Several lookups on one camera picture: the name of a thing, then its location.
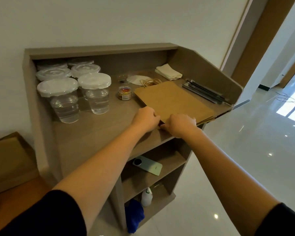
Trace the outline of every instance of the round camera module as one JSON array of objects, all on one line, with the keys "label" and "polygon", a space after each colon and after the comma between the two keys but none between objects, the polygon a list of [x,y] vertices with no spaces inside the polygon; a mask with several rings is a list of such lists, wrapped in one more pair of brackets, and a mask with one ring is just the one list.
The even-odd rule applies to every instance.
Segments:
[{"label": "round camera module", "polygon": [[134,160],[134,164],[136,165],[136,166],[139,166],[139,165],[141,165],[141,163],[142,163],[142,160],[141,159],[135,159]]}]

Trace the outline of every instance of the light green smartphone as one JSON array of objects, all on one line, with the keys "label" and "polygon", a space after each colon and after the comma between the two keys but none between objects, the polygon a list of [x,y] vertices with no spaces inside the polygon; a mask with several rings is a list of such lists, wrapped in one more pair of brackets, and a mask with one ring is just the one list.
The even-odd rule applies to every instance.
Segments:
[{"label": "light green smartphone", "polygon": [[150,160],[144,156],[138,156],[134,159],[132,164],[157,176],[159,176],[163,166],[161,163]]}]

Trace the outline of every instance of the person's left arm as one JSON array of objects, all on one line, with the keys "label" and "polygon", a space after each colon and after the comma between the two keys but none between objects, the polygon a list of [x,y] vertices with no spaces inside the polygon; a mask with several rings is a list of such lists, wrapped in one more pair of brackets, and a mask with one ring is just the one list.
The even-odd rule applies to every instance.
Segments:
[{"label": "person's left arm", "polygon": [[160,116],[155,116],[152,108],[139,109],[124,132],[53,188],[65,191],[75,199],[87,231],[102,209],[135,144],[159,121]]}]

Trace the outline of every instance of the white napkin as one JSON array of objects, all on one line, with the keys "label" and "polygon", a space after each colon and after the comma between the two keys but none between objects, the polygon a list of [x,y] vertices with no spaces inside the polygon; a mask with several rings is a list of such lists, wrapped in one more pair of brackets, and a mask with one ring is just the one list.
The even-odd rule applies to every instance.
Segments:
[{"label": "white napkin", "polygon": [[143,75],[132,75],[127,78],[127,81],[132,84],[142,85],[140,80],[147,80],[147,79],[150,79],[150,77],[143,76]]},{"label": "white napkin", "polygon": [[162,66],[156,67],[155,72],[169,80],[176,80],[182,77],[182,74],[177,72],[176,70],[173,70],[169,66],[169,64],[164,64]]}]

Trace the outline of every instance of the human hand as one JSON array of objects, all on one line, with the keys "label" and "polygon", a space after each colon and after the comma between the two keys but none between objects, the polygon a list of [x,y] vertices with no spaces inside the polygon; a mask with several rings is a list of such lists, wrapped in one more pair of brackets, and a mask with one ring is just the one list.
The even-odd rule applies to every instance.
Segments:
[{"label": "human hand", "polygon": [[134,115],[131,125],[143,130],[144,133],[152,131],[159,123],[161,116],[156,116],[151,107],[140,108]]},{"label": "human hand", "polygon": [[191,128],[197,127],[196,119],[185,114],[172,114],[165,124],[160,126],[176,138],[183,138]]}]

